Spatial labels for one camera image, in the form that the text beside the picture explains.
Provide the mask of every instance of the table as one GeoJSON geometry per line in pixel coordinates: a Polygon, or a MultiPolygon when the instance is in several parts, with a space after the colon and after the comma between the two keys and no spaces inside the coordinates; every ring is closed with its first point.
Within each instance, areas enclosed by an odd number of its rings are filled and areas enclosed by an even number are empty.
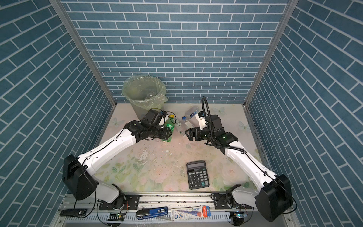
{"type": "MultiPolygon", "coordinates": [[[[172,111],[181,120],[185,111],[195,104],[165,104],[165,110],[172,111]]],[[[221,118],[226,132],[233,133],[242,145],[259,161],[246,116],[241,104],[210,104],[211,114],[221,118]]],[[[137,120],[130,104],[117,104],[101,143],[118,133],[123,126],[137,120]]],[[[114,183],[125,192],[210,192],[225,191],[235,184],[256,189],[253,182],[234,161],[220,150],[207,146],[203,141],[189,141],[176,129],[171,142],[159,139],[142,140],[120,152],[96,173],[96,178],[114,183]],[[190,190],[187,181],[186,163],[204,160],[210,186],[190,190]]]]}

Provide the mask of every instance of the calculator screen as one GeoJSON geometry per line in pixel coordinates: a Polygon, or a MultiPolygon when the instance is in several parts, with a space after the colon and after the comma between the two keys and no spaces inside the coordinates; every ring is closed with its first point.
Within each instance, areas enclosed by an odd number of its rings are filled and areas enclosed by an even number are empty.
{"type": "Polygon", "coordinates": [[[195,168],[195,167],[200,167],[200,166],[204,166],[204,163],[190,164],[190,165],[188,165],[188,168],[195,168]]]}

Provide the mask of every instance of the robotic arm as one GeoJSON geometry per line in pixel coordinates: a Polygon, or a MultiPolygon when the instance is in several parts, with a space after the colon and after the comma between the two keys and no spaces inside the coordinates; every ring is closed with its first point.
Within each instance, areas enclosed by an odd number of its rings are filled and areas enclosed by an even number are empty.
{"type": "MultiPolygon", "coordinates": [[[[246,204],[258,208],[265,219],[272,222],[287,208],[292,206],[291,186],[289,179],[277,176],[270,171],[242,146],[232,134],[226,133],[217,115],[210,115],[206,98],[202,98],[203,111],[199,112],[200,127],[185,131],[190,141],[207,140],[207,145],[220,149],[234,160],[250,177],[257,187],[256,190],[235,185],[227,191],[227,201],[231,206],[246,204]],[[203,99],[206,102],[208,115],[205,117],[203,99]]],[[[97,198],[109,203],[113,209],[122,209],[125,205],[125,195],[116,185],[110,185],[94,177],[96,171],[108,160],[115,157],[125,148],[142,139],[168,139],[171,130],[164,127],[167,114],[150,109],[141,121],[127,123],[120,133],[114,135],[89,152],[64,160],[63,182],[72,192],[76,200],[85,199],[96,191],[97,198]]]]}

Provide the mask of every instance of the calculator keypad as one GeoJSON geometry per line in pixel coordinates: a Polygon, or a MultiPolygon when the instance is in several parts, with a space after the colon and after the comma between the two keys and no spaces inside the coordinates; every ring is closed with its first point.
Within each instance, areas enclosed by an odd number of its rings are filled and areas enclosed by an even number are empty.
{"type": "Polygon", "coordinates": [[[190,189],[200,189],[209,186],[207,169],[205,167],[199,169],[198,171],[195,170],[195,172],[188,173],[188,183],[190,189]]]}

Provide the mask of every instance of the metal corner post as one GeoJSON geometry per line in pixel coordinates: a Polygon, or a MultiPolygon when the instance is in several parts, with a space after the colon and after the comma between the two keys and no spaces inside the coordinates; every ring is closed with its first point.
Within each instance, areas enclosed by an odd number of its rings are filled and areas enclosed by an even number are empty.
{"type": "Polygon", "coordinates": [[[282,37],[282,34],[286,28],[286,25],[289,22],[290,17],[293,14],[293,11],[294,11],[295,6],[297,5],[298,1],[299,0],[290,0],[289,3],[287,4],[284,14],[282,15],[281,21],[278,24],[278,27],[276,29],[275,35],[272,38],[269,48],[266,51],[264,60],[262,61],[262,64],[261,64],[260,68],[258,69],[256,77],[252,83],[251,89],[250,89],[249,93],[247,94],[245,106],[248,106],[250,104],[252,97],[258,87],[258,84],[260,83],[262,76],[264,75],[264,72],[266,71],[267,65],[269,64],[269,62],[271,60],[272,54],[275,51],[277,44],[280,41],[280,38],[282,37]]]}
{"type": "Polygon", "coordinates": [[[61,19],[64,27],[67,29],[69,35],[71,36],[73,42],[76,44],[78,50],[82,54],[83,58],[85,59],[87,65],[90,67],[93,76],[98,81],[99,85],[101,86],[103,92],[106,94],[108,100],[112,104],[112,107],[116,106],[116,101],[113,98],[110,90],[108,89],[105,81],[103,80],[101,73],[99,72],[96,64],[94,63],[92,57],[90,56],[86,46],[84,45],[81,37],[79,36],[74,24],[72,23],[69,15],[67,14],[65,8],[63,7],[60,0],[49,0],[51,5],[53,6],[55,12],[57,13],[58,17],[61,19]]]}

